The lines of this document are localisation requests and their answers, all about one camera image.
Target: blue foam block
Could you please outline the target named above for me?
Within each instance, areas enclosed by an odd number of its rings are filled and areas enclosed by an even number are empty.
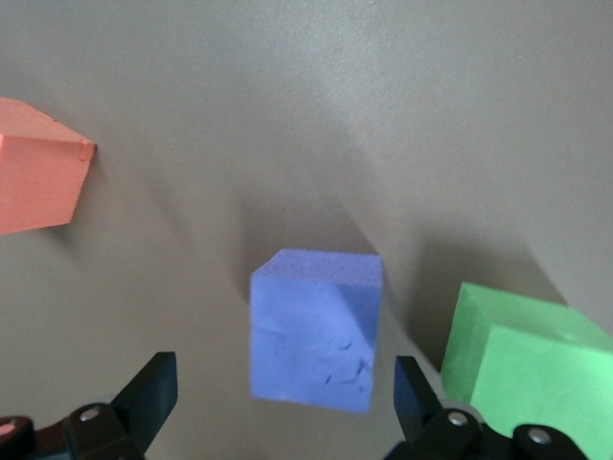
[[[371,254],[284,249],[251,277],[251,394],[367,412],[383,285]]]

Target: cube top face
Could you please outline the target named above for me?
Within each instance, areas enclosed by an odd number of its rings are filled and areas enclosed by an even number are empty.
[[[92,144],[31,105],[7,98],[0,98],[0,136]]]
[[[458,309],[477,309],[490,326],[613,352],[613,338],[580,311],[470,283],[462,284]]]
[[[374,254],[282,249],[253,276],[380,287],[383,266]]]

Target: block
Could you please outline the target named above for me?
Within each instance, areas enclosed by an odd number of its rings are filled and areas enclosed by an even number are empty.
[[[613,455],[613,338],[578,310],[463,284],[442,368],[447,397],[505,436],[523,424]]]
[[[367,412],[383,285],[371,254],[283,249],[251,277],[251,394]]]
[[[0,98],[0,234],[70,222],[95,148],[32,106]]]

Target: green cube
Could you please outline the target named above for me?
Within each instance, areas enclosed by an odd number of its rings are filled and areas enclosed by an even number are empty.
[[[613,458],[613,338],[578,310],[464,283],[441,374],[505,436],[552,426]]]

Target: orange block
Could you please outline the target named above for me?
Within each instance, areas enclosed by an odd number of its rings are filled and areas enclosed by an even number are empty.
[[[70,222],[96,144],[0,98],[0,234]]]

